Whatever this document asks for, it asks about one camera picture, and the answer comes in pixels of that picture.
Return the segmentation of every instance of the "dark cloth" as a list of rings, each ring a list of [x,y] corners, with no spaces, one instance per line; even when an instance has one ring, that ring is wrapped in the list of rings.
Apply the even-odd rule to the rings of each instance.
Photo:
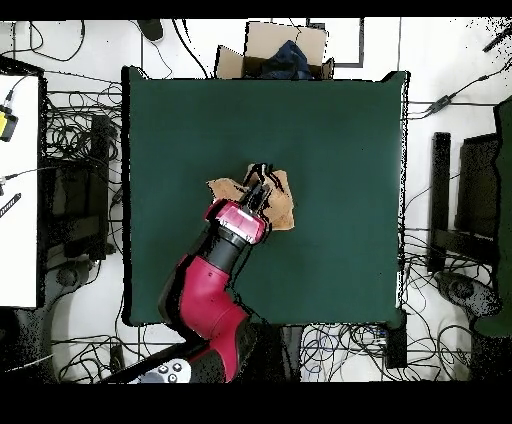
[[[314,79],[308,59],[293,41],[288,40],[278,52],[261,64],[259,79]]]

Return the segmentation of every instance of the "button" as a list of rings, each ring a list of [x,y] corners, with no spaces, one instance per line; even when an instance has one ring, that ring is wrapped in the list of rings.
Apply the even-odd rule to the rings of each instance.
[[[140,382],[143,384],[147,383],[164,383],[164,378],[156,372],[148,372],[140,377]]]

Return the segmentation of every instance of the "brown paper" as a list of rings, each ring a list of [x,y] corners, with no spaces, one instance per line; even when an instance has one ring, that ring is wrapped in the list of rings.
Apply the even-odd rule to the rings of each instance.
[[[267,179],[272,191],[268,198],[269,206],[263,209],[262,213],[272,224],[272,230],[291,230],[295,223],[293,220],[293,198],[288,185],[288,178],[285,171],[274,171],[274,175],[281,182],[284,193],[275,187],[272,180]],[[249,180],[250,183],[258,179],[257,175],[253,175]],[[247,187],[243,187],[237,182],[229,178],[219,178],[218,180],[208,181],[208,187],[212,191],[214,199],[228,199],[238,201],[247,191]]]

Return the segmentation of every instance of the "plug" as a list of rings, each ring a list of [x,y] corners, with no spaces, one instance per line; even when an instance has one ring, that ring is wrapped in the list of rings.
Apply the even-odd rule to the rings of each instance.
[[[454,97],[455,94],[450,94],[449,96],[445,95],[441,97],[437,102],[432,103],[425,112],[427,112],[427,115],[433,115],[434,113],[439,112],[440,110],[448,106],[452,102],[452,99]]]
[[[118,205],[123,201],[123,189],[120,188],[116,194],[112,197],[112,206]]]

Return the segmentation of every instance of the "floor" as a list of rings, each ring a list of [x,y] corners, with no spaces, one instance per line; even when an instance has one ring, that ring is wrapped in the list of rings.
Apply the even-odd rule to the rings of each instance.
[[[251,18],[250,20],[281,22],[288,24],[290,18]],[[291,18],[295,25],[304,25],[305,18]],[[357,62],[359,20],[352,18],[315,18],[312,21],[325,22],[330,33],[327,53],[336,62]],[[213,73],[217,45],[223,44],[238,52],[243,52],[244,28],[246,20],[189,20],[187,22],[191,50],[203,63],[208,73]],[[47,71],[75,73],[95,79],[49,73],[48,90],[79,90],[99,92],[109,87],[109,81],[120,80],[123,65],[142,67],[151,78],[202,78],[203,74],[181,45],[170,20],[164,20],[165,38],[158,48],[141,37],[136,25],[129,21],[86,21],[86,34],[81,50],[67,62],[42,57],[33,52],[18,52],[16,58],[41,66]],[[60,58],[69,57],[80,42],[79,21],[35,22],[44,36],[40,52]],[[182,33],[183,27],[178,21]],[[500,21],[492,18],[365,18],[364,23],[364,66],[362,68],[336,68],[335,79],[381,80],[388,72],[407,70],[411,72],[409,87],[409,112],[422,112],[429,104],[445,94],[450,94],[470,81],[484,74],[499,70],[508,60],[511,41],[506,40],[499,48],[483,53],[482,48],[490,42],[500,29]],[[13,47],[13,26],[0,22],[1,51],[27,49],[29,47],[29,25],[19,22],[15,26],[15,47]],[[37,34],[33,35],[33,45],[40,44]],[[445,131],[452,134],[451,163],[453,173],[457,173],[459,149],[467,137],[495,131],[492,106],[512,94],[509,87],[510,73],[502,72],[487,81],[473,84],[454,99],[453,104],[427,119],[409,121],[407,149],[406,200],[429,186],[430,148],[434,132]],[[105,103],[117,102],[119,97],[112,94]],[[68,95],[52,94],[57,105],[68,104]],[[73,96],[73,102],[82,99]],[[120,171],[119,163],[112,163],[115,171]],[[111,180],[119,180],[116,172],[111,172]],[[452,180],[451,211],[456,205],[457,180]],[[428,195],[414,200],[407,210],[407,228],[426,228]],[[116,206],[112,219],[121,219],[122,206]],[[453,226],[454,214],[450,216]],[[113,230],[120,223],[113,223]],[[425,240],[424,231],[409,230],[408,235]],[[120,231],[113,236],[121,244]],[[424,249],[407,246],[407,251]],[[414,272],[425,274],[425,269],[415,266]],[[92,277],[97,269],[91,271]],[[467,272],[476,273],[476,269]],[[478,277],[486,281],[485,273]],[[97,280],[76,293],[63,298],[57,306],[52,338],[55,341],[74,339],[59,343],[54,347],[54,365],[57,369],[65,366],[89,343],[99,346],[109,335],[117,332],[119,337],[133,349],[125,349],[126,363],[138,360],[140,355],[154,353],[167,345],[183,341],[176,333],[163,325],[153,325],[145,329],[130,328],[116,321],[122,298],[123,263],[120,253],[109,256],[102,263]],[[467,377],[467,361],[470,350],[468,334],[459,329],[447,330],[442,342],[448,350],[456,351],[454,358],[449,354],[440,364],[437,349],[427,337],[427,325],[434,338],[441,329],[450,324],[467,326],[462,310],[443,300],[437,290],[420,280],[419,285],[411,284],[408,289],[410,313],[407,332],[409,334],[409,362],[417,361],[405,370],[381,370],[383,361],[379,357],[379,344],[382,336],[376,330],[366,328],[355,337],[375,350],[368,356],[361,349],[350,348],[348,329],[343,325],[316,325],[304,334],[303,360],[307,363],[302,369],[304,381],[373,381],[404,378],[425,378],[447,380]],[[333,335],[341,334],[345,347]],[[103,363],[108,364],[108,351],[98,349]],[[80,379],[86,376],[83,368],[69,369],[66,379]]]

